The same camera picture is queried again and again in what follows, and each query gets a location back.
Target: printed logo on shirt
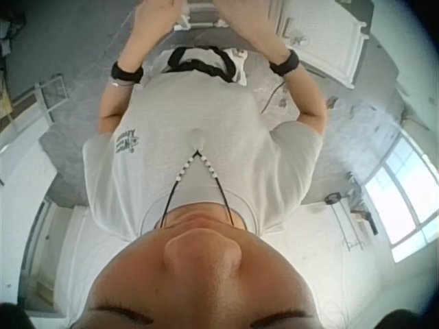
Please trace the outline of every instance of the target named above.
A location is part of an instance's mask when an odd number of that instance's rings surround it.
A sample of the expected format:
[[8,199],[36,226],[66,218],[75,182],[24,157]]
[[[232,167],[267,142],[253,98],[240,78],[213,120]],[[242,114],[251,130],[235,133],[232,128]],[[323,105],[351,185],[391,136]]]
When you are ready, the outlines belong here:
[[117,137],[116,140],[116,154],[129,150],[134,153],[134,148],[139,144],[139,137],[135,135],[136,130],[128,130]]

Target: gray t-shirt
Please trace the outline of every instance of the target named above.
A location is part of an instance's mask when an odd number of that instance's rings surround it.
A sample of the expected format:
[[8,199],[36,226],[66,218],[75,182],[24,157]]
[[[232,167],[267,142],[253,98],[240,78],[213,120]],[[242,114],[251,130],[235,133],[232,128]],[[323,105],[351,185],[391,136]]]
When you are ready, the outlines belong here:
[[[212,164],[230,207],[259,236],[281,229],[311,184],[322,137],[289,121],[270,132],[251,90],[197,71],[156,76],[135,94],[114,134],[84,146],[86,187],[97,224],[125,241],[161,219],[176,178],[199,150]],[[169,211],[224,204],[196,158]]]

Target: black wristband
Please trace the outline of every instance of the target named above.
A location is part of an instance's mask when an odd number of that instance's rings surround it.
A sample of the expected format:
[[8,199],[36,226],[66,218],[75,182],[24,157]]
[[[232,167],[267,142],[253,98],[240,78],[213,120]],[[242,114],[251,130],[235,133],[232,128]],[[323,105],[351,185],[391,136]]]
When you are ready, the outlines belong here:
[[122,70],[117,62],[114,63],[111,69],[111,77],[116,80],[122,80],[127,82],[134,82],[140,84],[143,77],[143,68],[140,67],[136,72],[129,73]]
[[297,53],[293,49],[290,49],[290,52],[291,54],[289,55],[287,61],[281,65],[270,63],[271,70],[281,77],[285,76],[289,72],[295,71],[300,64]]

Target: cable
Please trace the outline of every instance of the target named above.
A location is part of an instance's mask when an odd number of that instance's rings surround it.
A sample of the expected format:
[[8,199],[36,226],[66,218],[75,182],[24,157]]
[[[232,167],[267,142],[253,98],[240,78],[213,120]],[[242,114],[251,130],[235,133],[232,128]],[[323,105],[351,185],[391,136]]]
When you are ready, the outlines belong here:
[[273,90],[273,92],[272,92],[270,98],[268,99],[267,105],[265,105],[265,107],[263,108],[261,114],[264,114],[264,112],[268,109],[268,106],[270,106],[270,103],[272,102],[273,97],[275,96],[275,94],[277,93],[277,91],[278,91],[279,89],[281,89],[284,85],[285,85],[285,81],[282,82],[281,84],[279,84],[279,85],[276,87],[276,89]]

